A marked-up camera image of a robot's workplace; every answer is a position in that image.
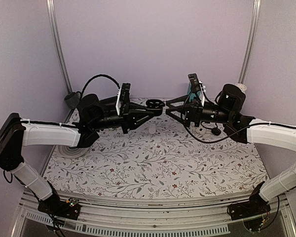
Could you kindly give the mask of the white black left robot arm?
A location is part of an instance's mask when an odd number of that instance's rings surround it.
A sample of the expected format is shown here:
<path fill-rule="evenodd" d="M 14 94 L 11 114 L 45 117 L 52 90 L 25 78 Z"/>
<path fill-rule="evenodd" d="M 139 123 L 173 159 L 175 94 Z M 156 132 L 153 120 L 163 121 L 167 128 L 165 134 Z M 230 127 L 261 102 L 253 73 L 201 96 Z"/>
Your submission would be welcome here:
<path fill-rule="evenodd" d="M 147 100 L 142 106 L 129 96 L 99 100 L 96 94 L 84 96 L 77 105 L 79 122 L 61 124 L 22 119 L 11 113 L 0 129 L 0 168 L 10 172 L 29 188 L 52 214 L 64 209 L 52 186 L 22 157 L 22 148 L 32 145 L 60 145 L 76 149 L 91 147 L 99 132 L 120 127 L 123 133 L 135 130 L 153 117 L 160 116 L 165 104 Z"/>

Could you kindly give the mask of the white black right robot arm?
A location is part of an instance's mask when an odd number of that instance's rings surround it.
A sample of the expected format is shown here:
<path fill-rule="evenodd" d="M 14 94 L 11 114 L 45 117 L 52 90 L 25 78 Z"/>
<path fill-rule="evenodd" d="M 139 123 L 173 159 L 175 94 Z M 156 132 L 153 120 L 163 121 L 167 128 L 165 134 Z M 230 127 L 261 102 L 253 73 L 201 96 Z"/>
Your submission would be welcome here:
<path fill-rule="evenodd" d="M 225 84 L 215 102 L 201 102 L 199 97 L 190 100 L 189 95 L 166 101 L 166 114 L 185 129 L 191 123 L 221 123 L 224 133 L 233 141 L 247 144 L 265 144 L 296 152 L 296 126 L 263 121 L 240 114 L 246 95 L 232 84 Z M 262 182 L 252 192 L 245 205 L 249 215 L 256 215 L 264 203 L 296 187 L 296 162 L 276 177 Z"/>

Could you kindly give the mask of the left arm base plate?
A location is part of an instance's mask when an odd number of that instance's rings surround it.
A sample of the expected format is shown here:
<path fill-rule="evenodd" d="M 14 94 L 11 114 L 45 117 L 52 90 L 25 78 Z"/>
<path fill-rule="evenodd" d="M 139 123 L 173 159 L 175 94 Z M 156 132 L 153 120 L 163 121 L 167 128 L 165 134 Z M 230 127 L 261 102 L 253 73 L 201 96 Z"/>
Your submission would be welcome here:
<path fill-rule="evenodd" d="M 54 196 L 49 197 L 46 200 L 40 200 L 37 209 L 38 211 L 49 215 L 77 220 L 80 214 L 81 205 L 76 198 L 71 197 L 63 201 L 60 200 L 58 196 Z"/>

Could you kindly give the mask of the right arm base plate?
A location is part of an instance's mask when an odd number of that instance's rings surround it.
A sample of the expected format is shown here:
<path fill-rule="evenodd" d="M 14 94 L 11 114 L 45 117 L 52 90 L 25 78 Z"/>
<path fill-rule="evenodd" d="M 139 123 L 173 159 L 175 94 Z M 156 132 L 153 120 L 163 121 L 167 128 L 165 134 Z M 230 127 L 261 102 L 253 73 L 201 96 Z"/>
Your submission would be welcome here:
<path fill-rule="evenodd" d="M 260 205 L 256 203 L 251 203 L 250 201 L 233 202 L 227 207 L 227 214 L 231 217 L 232 220 L 253 217 L 270 211 L 271 208 L 268 203 Z"/>

